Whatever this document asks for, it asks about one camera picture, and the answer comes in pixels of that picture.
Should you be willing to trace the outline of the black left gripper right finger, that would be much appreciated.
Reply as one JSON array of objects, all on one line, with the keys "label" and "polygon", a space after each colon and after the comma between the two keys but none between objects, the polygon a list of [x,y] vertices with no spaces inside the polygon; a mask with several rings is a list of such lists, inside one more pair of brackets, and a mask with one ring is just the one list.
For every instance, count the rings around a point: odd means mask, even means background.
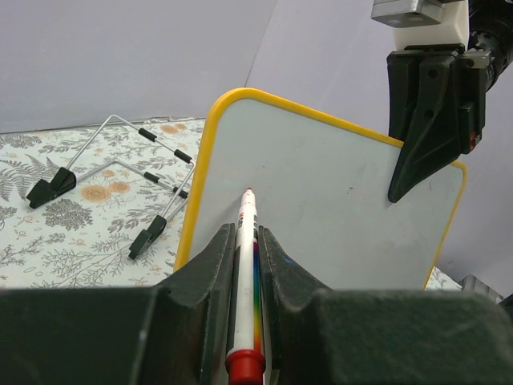
[{"label": "black left gripper right finger", "polygon": [[259,238],[274,384],[509,384],[512,310],[481,294],[335,290]]}]

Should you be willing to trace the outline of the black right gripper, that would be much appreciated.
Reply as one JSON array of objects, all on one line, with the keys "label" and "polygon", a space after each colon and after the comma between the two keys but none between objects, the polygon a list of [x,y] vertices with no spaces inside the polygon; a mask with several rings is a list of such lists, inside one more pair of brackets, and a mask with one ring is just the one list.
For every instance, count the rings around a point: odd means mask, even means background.
[{"label": "black right gripper", "polygon": [[493,35],[472,35],[471,48],[459,63],[453,52],[396,51],[388,56],[388,135],[403,142],[387,193],[390,202],[399,202],[482,139],[496,43]]}]

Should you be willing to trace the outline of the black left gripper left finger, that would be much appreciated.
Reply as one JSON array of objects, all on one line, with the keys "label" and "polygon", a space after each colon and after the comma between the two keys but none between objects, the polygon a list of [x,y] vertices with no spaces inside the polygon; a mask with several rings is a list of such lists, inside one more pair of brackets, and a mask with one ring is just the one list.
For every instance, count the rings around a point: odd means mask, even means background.
[{"label": "black left gripper left finger", "polygon": [[2,383],[227,383],[235,235],[222,225],[155,286],[3,290]]}]

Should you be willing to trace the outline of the white red marker pen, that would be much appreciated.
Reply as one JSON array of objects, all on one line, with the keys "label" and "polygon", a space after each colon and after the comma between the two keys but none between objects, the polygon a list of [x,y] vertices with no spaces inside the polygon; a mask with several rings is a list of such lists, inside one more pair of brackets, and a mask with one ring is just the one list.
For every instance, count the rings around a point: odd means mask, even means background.
[{"label": "white red marker pen", "polygon": [[236,223],[225,368],[230,384],[262,384],[266,368],[257,207],[248,188]]}]

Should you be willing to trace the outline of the yellow framed whiteboard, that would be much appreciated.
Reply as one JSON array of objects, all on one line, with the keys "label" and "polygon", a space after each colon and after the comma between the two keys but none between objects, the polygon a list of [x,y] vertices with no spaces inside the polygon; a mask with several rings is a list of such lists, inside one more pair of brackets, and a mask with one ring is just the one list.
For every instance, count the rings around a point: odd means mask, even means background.
[{"label": "yellow framed whiteboard", "polygon": [[420,290],[467,182],[454,162],[388,199],[401,142],[255,88],[224,93],[204,124],[176,254],[193,259],[251,189],[260,225],[339,290]]}]

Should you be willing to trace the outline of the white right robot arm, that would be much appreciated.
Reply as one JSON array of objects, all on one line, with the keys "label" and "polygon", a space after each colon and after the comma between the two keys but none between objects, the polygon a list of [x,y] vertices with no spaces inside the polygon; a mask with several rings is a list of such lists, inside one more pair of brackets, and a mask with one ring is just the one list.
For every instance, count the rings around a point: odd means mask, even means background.
[{"label": "white right robot arm", "polygon": [[467,1],[460,43],[413,43],[387,57],[388,135],[403,142],[388,199],[472,152],[483,136],[486,93],[512,62],[512,3]]}]

